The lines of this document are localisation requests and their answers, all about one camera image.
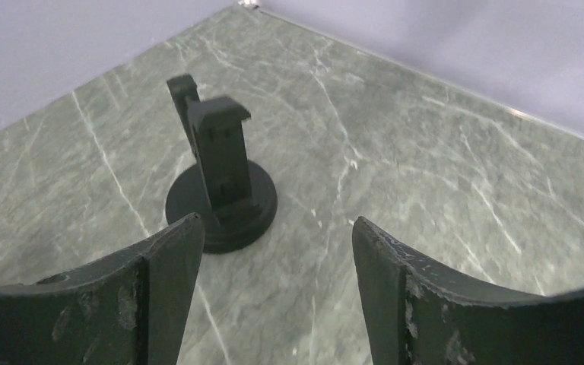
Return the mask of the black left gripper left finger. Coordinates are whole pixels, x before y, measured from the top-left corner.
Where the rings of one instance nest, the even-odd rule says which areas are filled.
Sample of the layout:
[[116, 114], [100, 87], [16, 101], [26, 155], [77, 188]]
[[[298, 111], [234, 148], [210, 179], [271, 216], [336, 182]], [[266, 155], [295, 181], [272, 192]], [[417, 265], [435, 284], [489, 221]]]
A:
[[189, 214], [81, 267], [0, 286], [0, 364], [175, 364], [204, 241]]

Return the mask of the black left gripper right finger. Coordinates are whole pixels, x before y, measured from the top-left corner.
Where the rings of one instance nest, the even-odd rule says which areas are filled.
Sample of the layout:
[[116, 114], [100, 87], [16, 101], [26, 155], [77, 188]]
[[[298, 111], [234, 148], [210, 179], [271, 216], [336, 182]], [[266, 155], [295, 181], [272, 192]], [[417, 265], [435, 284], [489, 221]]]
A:
[[546, 297], [491, 284], [365, 217], [352, 247], [375, 364], [584, 364], [584, 288]]

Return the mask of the black round-base phone holder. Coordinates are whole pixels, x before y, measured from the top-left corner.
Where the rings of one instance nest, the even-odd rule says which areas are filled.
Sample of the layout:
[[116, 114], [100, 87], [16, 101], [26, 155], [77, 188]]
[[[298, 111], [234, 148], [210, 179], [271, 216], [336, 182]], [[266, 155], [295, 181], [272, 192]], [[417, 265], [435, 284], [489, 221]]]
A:
[[278, 195], [270, 175], [247, 157], [243, 122], [250, 112], [226, 95], [201, 100], [188, 74], [169, 79], [167, 86], [195, 158], [167, 193], [167, 223], [200, 215], [207, 254], [253, 244], [273, 223]]

